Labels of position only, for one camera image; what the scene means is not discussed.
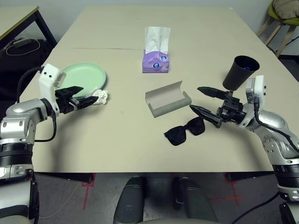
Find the stool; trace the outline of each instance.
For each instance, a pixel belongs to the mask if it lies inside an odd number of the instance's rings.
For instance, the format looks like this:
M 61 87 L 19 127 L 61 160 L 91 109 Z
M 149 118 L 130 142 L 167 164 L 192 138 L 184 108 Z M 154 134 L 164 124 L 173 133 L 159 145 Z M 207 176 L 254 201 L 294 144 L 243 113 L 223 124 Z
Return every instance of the stool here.
M 299 17 L 284 20 L 281 19 L 276 13 L 273 8 L 273 2 L 269 6 L 268 15 L 270 18 L 266 21 L 266 23 L 260 28 L 260 30 L 256 33 L 257 36 L 260 36 L 274 21 L 280 22 L 273 33 L 270 35 L 270 37 L 266 40 L 265 45 L 268 46 L 269 43 L 273 40 L 275 35 L 278 33 L 278 31 L 281 29 L 283 25 L 289 25 L 289 30 L 287 31 L 284 40 L 281 42 L 279 48 L 277 49 L 275 55 L 276 57 L 279 57 L 283 49 L 285 48 L 286 44 L 289 42 L 290 38 L 292 37 L 293 33 L 295 32 L 295 29 L 297 26 L 299 26 Z

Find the sunglasses lens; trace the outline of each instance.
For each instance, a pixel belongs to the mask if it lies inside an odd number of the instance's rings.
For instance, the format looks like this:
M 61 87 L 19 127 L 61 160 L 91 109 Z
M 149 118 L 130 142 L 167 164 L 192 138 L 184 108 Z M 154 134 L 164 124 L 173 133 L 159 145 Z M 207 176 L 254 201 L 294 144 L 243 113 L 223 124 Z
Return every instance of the sunglasses lens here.
M 182 126 L 174 127 L 164 133 L 164 135 L 174 146 L 178 146 L 186 141 L 186 131 Z
M 204 120 L 200 117 L 194 118 L 187 123 L 187 128 L 194 135 L 200 135 L 205 131 Z

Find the black cup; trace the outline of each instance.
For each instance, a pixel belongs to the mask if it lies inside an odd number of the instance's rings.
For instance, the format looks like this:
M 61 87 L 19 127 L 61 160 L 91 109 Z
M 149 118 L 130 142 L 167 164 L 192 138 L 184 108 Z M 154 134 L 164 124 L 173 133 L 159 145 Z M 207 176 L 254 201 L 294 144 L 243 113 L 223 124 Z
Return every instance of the black cup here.
M 259 68 L 259 63 L 253 58 L 237 56 L 222 85 L 227 90 L 235 91 Z

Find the white wall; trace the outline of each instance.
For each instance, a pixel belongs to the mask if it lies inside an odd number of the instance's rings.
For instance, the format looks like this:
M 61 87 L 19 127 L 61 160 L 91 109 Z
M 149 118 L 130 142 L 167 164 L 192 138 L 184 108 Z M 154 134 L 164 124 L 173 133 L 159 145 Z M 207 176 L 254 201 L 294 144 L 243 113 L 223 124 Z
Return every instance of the white wall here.
M 0 0 L 0 7 L 39 5 L 40 12 L 55 38 L 59 41 L 86 5 L 152 5 L 152 6 L 222 6 L 232 7 L 239 16 L 256 32 L 267 18 L 271 0 Z M 264 40 L 271 30 L 261 37 Z M 287 27 L 283 27 L 270 46 L 277 49 Z M 294 37 L 299 35 L 299 28 Z M 31 25 L 22 36 L 43 37 L 36 24 Z M 299 41 L 289 44 L 283 51 L 285 55 L 299 54 Z

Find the cushion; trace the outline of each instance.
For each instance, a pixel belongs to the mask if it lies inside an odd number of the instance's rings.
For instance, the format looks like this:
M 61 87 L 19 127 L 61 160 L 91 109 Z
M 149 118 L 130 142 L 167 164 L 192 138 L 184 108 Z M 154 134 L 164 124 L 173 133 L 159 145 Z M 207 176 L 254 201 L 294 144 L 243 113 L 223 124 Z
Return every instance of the cushion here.
M 295 18 L 288 19 L 288 20 L 280 18 L 276 14 L 272 3 L 269 6 L 268 14 L 269 14 L 269 16 L 271 16 L 276 21 L 280 21 L 280 22 L 283 22 L 283 23 L 288 24 L 288 25 L 299 26 L 299 17 L 295 17 Z
M 274 0 L 273 7 L 282 19 L 299 17 L 299 0 Z

